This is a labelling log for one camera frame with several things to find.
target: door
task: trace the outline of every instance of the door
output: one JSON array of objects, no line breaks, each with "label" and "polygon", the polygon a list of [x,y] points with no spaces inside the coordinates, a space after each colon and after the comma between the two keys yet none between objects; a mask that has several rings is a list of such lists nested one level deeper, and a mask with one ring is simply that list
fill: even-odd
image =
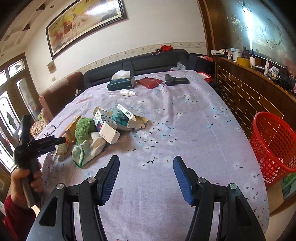
[{"label": "door", "polygon": [[17,130],[22,116],[29,114],[36,121],[40,110],[25,54],[0,66],[0,198],[5,195],[10,173],[15,169],[12,156],[18,145]]}]

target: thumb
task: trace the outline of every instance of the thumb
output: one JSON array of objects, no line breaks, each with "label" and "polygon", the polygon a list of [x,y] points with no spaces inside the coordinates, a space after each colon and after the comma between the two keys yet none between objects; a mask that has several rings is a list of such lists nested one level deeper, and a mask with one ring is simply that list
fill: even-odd
[{"label": "thumb", "polygon": [[30,174],[29,169],[17,168],[11,173],[11,180],[18,181],[22,178],[27,177]]}]

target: tablecloth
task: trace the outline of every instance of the tablecloth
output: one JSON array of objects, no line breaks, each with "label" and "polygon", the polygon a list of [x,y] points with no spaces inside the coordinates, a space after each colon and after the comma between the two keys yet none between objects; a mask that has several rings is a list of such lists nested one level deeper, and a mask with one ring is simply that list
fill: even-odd
[{"label": "tablecloth", "polygon": [[[189,85],[135,86],[138,96],[108,92],[106,85],[87,89],[69,103],[49,125],[62,135],[74,117],[92,118],[95,107],[110,110],[118,103],[149,119],[146,129],[122,133],[95,159],[78,168],[71,146],[62,156],[39,158],[44,178],[43,202],[58,183],[76,185],[105,167],[112,155],[120,159],[110,200],[99,207],[108,240],[185,240],[194,207],[183,199],[173,171],[181,156],[199,177],[214,184],[236,183],[265,232],[269,221],[267,193],[252,148],[235,117],[218,94],[194,71],[136,76],[165,81],[165,74],[187,77]],[[78,204],[74,206],[77,240],[82,240]],[[216,240],[219,204],[215,204],[210,240]]]}]

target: red envelope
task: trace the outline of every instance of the red envelope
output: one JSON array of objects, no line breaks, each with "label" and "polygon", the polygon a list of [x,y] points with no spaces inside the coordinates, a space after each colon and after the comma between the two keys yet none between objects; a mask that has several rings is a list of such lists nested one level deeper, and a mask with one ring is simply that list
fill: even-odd
[{"label": "red envelope", "polygon": [[154,87],[158,86],[159,84],[163,83],[162,80],[154,79],[154,78],[148,78],[145,77],[141,80],[137,80],[137,83],[145,86],[148,89],[153,89]]}]

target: human hand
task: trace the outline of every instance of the human hand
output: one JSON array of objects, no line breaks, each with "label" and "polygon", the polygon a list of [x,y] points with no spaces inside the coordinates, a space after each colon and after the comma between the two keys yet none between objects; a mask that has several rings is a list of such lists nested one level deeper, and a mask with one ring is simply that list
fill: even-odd
[{"label": "human hand", "polygon": [[[31,188],[35,192],[40,193],[43,190],[43,179],[41,177],[41,164],[38,163],[38,171],[33,174],[34,181],[31,182]],[[29,169],[17,168],[11,173],[11,200],[12,202],[23,208],[28,209],[27,200],[22,189],[22,178],[29,176]]]}]

